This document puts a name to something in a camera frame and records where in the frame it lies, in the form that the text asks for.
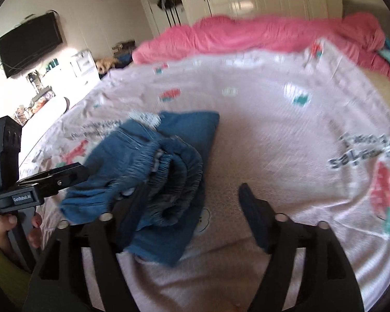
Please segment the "sleeve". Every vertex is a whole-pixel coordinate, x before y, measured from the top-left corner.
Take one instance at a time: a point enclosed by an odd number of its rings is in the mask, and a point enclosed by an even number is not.
[[[18,268],[0,250],[0,288],[18,308],[27,297],[29,281],[30,274]]]

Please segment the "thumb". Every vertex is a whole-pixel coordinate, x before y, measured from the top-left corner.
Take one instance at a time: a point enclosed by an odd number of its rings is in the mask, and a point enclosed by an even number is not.
[[[17,217],[12,214],[2,216],[0,214],[0,235],[7,234],[8,231],[17,225]]]

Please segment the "wall-mounted television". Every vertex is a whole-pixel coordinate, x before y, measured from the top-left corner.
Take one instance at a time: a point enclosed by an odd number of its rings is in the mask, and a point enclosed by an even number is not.
[[[55,13],[30,19],[0,37],[0,59],[9,78],[38,61],[62,43]]]

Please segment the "pink comforter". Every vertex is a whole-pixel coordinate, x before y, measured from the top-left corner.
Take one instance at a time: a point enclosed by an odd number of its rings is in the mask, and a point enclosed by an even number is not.
[[[344,20],[312,21],[278,16],[250,20],[213,16],[192,27],[173,27],[142,43],[133,52],[133,60],[137,64],[157,63],[255,48],[289,53],[304,50],[320,37],[329,39],[358,66],[390,78],[390,65],[376,53],[384,47],[384,32],[377,19],[368,13],[357,13]]]

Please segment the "person's left hand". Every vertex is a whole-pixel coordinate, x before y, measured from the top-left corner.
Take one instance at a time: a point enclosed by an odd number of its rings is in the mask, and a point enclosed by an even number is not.
[[[19,263],[19,258],[11,247],[7,232],[13,229],[16,224],[16,216],[13,216],[12,214],[0,215],[0,249],[3,251],[4,255],[15,264]],[[38,213],[32,218],[32,225],[34,228],[27,236],[27,240],[30,245],[35,249],[38,249],[42,243],[42,231],[40,229],[42,217]]]

